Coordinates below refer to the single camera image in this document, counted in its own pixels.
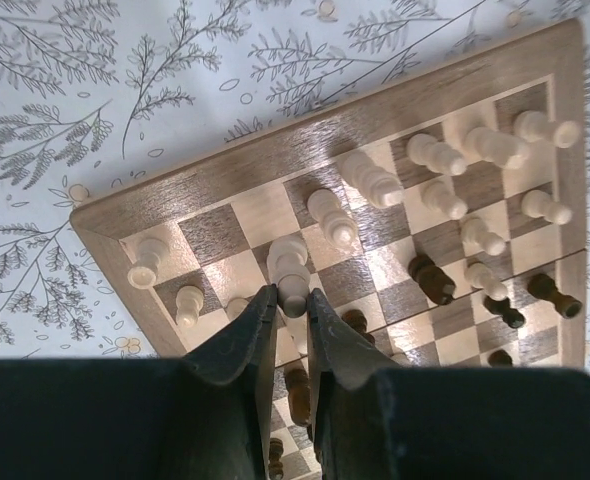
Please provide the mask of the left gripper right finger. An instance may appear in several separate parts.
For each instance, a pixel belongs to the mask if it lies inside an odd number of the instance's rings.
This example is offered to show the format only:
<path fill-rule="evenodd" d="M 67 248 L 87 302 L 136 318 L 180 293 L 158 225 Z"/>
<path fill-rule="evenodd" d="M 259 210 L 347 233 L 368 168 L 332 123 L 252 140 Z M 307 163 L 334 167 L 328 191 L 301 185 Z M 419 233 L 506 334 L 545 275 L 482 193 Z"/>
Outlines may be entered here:
<path fill-rule="evenodd" d="M 404 367 L 314 290 L 313 439 L 327 479 L 590 479 L 590 376 Z"/>

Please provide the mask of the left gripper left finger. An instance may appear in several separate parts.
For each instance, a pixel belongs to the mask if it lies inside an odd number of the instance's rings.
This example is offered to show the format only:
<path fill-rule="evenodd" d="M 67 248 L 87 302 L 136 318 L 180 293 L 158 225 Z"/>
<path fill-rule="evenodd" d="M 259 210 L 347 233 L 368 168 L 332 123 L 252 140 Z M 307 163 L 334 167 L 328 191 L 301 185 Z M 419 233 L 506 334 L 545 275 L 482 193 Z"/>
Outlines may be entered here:
<path fill-rule="evenodd" d="M 0 360 L 0 479 L 263 479 L 277 290 L 182 357 Z"/>

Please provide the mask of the light bishop chess piece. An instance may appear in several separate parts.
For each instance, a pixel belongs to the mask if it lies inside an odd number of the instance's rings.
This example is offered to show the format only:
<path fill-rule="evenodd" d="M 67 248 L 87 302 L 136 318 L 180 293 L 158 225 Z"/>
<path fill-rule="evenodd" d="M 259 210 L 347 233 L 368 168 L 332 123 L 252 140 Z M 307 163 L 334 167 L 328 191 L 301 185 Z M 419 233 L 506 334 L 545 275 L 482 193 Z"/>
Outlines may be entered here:
<path fill-rule="evenodd" d="M 310 292 L 307 261 L 306 245 L 295 235 L 280 237 L 270 245 L 267 257 L 269 280 L 277 286 L 278 304 L 286 317 L 298 318 L 306 312 Z"/>

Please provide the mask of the wooden chess board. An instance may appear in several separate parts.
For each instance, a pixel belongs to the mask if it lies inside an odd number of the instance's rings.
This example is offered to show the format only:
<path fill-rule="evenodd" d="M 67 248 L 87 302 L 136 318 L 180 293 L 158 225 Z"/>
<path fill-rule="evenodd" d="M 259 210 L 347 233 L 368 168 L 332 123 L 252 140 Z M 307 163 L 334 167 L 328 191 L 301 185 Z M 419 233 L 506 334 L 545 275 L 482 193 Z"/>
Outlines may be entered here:
<path fill-rule="evenodd" d="M 323 474 L 307 303 L 284 315 L 271 243 L 302 239 L 309 295 L 401 366 L 585 373 L 583 63 L 582 25 L 567 19 L 89 199 L 70 222 L 157 358 L 189 354 L 274 286 L 263 479 Z M 136 289 L 127 273 L 146 238 L 169 256 Z M 452 303 L 410 277 L 422 254 L 454 280 Z M 583 303 L 575 318 L 528 293 L 538 273 Z M 189 285 L 204 305 L 184 328 L 176 295 Z"/>

